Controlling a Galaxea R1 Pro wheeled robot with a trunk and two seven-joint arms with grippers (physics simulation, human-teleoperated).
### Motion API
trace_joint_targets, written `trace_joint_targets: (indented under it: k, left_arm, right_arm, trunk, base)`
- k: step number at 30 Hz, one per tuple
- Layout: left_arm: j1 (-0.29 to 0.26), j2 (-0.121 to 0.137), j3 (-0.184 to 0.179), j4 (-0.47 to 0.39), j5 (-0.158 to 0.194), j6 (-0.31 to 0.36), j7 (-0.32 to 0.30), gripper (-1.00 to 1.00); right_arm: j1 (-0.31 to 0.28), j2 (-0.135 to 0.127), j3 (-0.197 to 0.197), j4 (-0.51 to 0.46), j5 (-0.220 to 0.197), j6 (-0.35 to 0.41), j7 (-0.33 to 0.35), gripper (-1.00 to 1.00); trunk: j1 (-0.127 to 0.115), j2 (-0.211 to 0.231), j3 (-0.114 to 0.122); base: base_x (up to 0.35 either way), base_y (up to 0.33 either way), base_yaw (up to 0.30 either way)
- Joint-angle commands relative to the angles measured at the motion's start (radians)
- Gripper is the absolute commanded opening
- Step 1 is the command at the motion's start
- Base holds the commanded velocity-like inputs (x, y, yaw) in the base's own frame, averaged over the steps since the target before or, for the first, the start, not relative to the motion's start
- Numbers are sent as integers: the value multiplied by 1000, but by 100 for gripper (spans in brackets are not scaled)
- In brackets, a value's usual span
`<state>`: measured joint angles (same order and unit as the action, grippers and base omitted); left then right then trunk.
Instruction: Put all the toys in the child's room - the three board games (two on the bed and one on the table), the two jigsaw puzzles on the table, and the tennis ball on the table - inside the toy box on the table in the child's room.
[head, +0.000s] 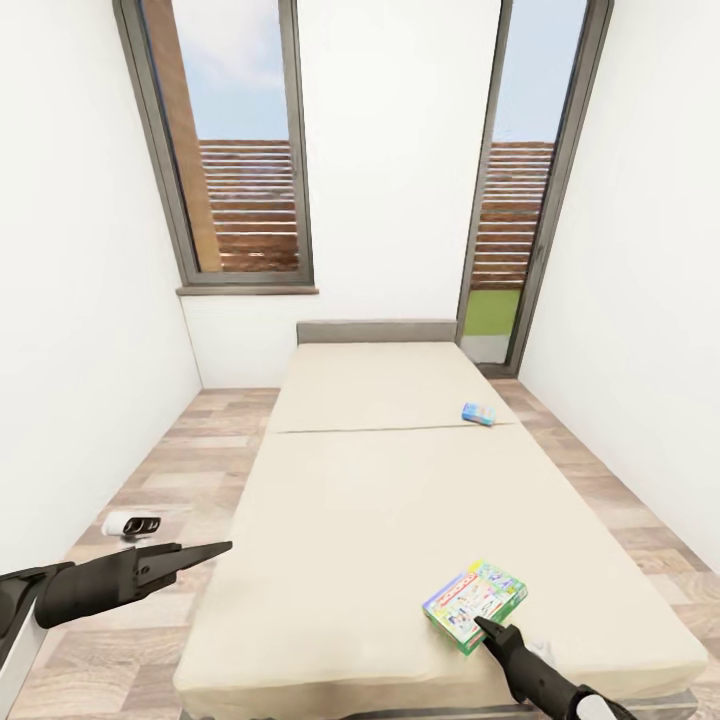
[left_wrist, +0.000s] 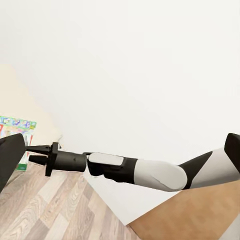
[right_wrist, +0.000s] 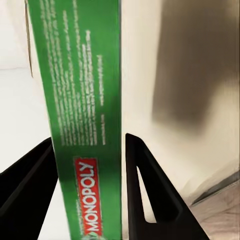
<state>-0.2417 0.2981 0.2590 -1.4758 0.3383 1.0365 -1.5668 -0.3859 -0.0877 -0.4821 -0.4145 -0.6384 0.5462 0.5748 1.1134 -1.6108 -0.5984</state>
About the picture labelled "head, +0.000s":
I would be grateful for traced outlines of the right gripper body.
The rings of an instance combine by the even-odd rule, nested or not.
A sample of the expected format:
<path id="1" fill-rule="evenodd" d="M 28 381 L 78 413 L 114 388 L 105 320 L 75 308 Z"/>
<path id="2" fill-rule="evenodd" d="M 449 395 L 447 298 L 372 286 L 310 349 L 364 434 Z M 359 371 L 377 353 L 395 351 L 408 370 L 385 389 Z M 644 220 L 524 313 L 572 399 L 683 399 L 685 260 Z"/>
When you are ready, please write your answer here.
<path id="1" fill-rule="evenodd" d="M 513 699 L 519 705 L 530 699 L 544 712 L 543 684 L 549 675 L 556 672 L 555 668 L 525 647 L 520 629 L 513 624 L 498 636 L 495 643 Z"/>

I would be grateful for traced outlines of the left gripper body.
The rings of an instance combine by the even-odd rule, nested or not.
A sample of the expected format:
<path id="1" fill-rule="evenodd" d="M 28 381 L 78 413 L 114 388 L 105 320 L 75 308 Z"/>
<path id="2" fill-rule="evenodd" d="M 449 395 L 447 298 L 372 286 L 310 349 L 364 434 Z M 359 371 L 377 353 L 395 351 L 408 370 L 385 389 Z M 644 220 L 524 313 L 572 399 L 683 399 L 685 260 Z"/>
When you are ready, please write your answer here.
<path id="1" fill-rule="evenodd" d="M 74 600 L 79 615 L 81 617 L 95 616 L 94 614 L 98 614 L 98 612 L 127 606 L 132 602 L 144 600 L 146 596 L 156 590 L 162 590 L 162 588 L 174 584 L 176 572 L 160 578 L 152 590 L 134 596 L 134 580 L 132 580 L 138 558 L 161 556 L 162 553 L 157 554 L 157 549 L 174 545 L 175 543 L 170 542 L 138 549 L 126 549 L 90 560 L 79 573 L 75 584 Z"/>

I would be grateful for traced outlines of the board game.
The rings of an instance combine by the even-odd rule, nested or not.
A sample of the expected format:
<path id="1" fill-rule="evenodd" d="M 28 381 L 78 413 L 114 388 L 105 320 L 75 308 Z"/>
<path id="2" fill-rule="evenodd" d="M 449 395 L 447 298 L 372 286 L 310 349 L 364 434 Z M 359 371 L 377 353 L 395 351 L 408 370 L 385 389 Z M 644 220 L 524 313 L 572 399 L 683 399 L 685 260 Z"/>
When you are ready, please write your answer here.
<path id="1" fill-rule="evenodd" d="M 474 403 L 466 403 L 462 412 L 462 416 L 465 419 L 472 419 L 485 425 L 492 425 L 494 419 L 495 409 L 490 407 L 483 407 L 475 405 Z"/>
<path id="2" fill-rule="evenodd" d="M 528 596 L 524 583 L 478 560 L 424 602 L 422 609 L 468 656 L 487 638 L 475 619 L 481 616 L 500 625 Z"/>

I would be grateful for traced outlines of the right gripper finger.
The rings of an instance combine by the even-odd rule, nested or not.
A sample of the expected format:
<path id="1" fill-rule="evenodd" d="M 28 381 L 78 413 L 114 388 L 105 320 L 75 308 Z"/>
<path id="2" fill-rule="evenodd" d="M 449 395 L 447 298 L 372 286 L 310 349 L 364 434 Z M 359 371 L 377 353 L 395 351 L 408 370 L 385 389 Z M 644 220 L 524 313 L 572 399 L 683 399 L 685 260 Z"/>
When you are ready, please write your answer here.
<path id="1" fill-rule="evenodd" d="M 478 616 L 475 621 L 480 625 L 480 628 L 487 634 L 488 640 L 494 640 L 496 636 L 499 636 L 505 628 L 503 626 L 494 624 L 492 621 L 487 621 L 481 616 Z"/>
<path id="2" fill-rule="evenodd" d="M 491 651 L 493 656 L 496 658 L 496 660 L 501 663 L 501 658 L 499 657 L 499 652 L 497 651 L 497 646 L 495 641 L 498 639 L 498 636 L 494 638 L 494 640 L 488 640 L 488 637 L 483 641 L 485 646 Z"/>

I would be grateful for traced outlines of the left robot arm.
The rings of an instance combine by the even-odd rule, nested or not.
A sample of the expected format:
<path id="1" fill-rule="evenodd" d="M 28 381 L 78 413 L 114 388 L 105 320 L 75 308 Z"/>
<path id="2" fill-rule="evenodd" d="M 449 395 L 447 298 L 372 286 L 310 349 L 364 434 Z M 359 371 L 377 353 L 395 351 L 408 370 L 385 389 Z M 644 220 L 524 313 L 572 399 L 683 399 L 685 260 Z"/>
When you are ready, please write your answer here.
<path id="1" fill-rule="evenodd" d="M 87 564 L 0 575 L 0 720 L 7 720 L 50 628 L 144 600 L 174 584 L 178 570 L 233 549 L 232 541 L 184 549 L 139 537 L 156 532 L 161 522 L 149 512 L 114 510 L 102 534 L 118 536 L 119 552 Z"/>

